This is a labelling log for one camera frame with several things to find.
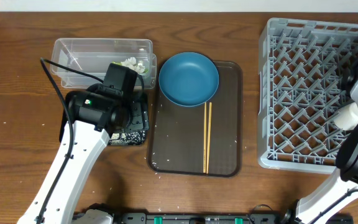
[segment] blue bowl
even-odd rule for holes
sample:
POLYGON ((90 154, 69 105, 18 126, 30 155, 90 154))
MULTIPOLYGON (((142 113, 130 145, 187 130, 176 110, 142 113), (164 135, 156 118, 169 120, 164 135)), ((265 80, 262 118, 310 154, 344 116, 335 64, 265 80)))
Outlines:
POLYGON ((168 59, 158 77, 162 93, 180 106, 198 106, 216 93, 219 73, 204 55, 185 52, 168 59))

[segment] wooden chopstick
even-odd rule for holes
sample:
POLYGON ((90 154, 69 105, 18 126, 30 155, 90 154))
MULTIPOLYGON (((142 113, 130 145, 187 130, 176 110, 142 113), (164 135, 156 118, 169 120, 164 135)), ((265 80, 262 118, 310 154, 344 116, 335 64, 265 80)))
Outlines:
POLYGON ((211 146, 211 117, 212 117, 212 103, 209 102, 209 118, 208 118, 208 142, 206 148, 206 173, 209 171, 209 149, 211 146))
POLYGON ((203 172, 206 173, 206 103, 204 103, 204 158, 203 172))

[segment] wooden table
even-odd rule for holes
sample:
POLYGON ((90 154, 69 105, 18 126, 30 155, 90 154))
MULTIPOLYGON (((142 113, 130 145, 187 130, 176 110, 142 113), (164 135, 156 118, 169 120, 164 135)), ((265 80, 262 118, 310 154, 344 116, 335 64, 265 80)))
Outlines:
MULTIPOLYGON (((0 223, 15 223, 24 214, 59 147, 62 106, 39 58, 50 58, 60 37, 146 38, 159 66, 174 54, 193 51, 236 62, 244 72, 246 119, 237 176, 155 174, 146 164, 147 143, 107 147, 77 211, 104 202, 120 211, 247 213, 265 203, 284 212, 310 194, 326 175, 263 169, 257 163, 258 38, 271 17, 358 23, 358 14, 0 12, 0 223)), ((342 212, 358 223, 358 200, 342 212)))

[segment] brown tray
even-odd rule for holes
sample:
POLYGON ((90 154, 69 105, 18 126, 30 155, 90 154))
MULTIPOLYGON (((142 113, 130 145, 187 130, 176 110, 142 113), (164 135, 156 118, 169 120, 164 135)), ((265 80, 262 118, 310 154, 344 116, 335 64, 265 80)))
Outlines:
MULTIPOLYGON (((212 102, 208 176, 232 177, 241 167, 242 71, 233 62, 214 64, 219 87, 212 102)), ((185 108, 156 88, 147 163, 156 172, 203 173, 204 105, 185 108)))

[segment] white wall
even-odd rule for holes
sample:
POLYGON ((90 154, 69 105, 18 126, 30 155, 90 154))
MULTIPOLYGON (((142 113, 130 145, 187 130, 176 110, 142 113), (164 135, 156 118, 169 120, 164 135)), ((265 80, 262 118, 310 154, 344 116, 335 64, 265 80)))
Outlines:
POLYGON ((358 12, 358 0, 0 0, 0 11, 358 12))

